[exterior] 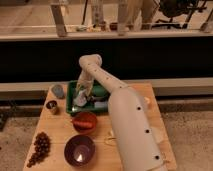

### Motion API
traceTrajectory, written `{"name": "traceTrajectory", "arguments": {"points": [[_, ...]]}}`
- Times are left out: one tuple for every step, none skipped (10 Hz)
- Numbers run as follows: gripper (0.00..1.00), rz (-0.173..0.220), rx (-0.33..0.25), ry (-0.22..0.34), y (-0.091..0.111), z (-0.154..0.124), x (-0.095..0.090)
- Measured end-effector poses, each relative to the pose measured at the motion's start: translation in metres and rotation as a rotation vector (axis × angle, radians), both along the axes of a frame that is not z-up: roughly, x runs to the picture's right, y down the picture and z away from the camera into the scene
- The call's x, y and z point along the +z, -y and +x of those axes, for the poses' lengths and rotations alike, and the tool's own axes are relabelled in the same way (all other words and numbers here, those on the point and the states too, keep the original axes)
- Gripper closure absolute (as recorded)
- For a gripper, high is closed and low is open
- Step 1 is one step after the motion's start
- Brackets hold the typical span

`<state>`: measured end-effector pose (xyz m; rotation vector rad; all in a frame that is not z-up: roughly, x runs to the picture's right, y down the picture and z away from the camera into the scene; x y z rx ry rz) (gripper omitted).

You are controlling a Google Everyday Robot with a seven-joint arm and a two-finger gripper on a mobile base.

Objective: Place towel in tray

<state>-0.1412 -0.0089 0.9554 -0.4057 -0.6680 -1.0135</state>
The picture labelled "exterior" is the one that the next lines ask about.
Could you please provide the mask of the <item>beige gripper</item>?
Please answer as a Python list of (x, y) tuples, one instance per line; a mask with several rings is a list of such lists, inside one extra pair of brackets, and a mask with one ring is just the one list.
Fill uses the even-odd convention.
[(93, 83), (94, 78), (88, 72), (82, 70), (77, 80), (76, 89), (80, 90), (81, 88), (84, 88), (86, 90), (86, 94), (89, 95), (92, 91)]

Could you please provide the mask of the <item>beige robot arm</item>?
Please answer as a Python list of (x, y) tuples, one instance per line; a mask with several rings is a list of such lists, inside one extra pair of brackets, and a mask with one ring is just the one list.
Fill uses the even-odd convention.
[(123, 171), (168, 171), (147, 118), (145, 98), (102, 69), (100, 55), (84, 55), (79, 65), (79, 85), (90, 88), (97, 80), (110, 93), (108, 113)]

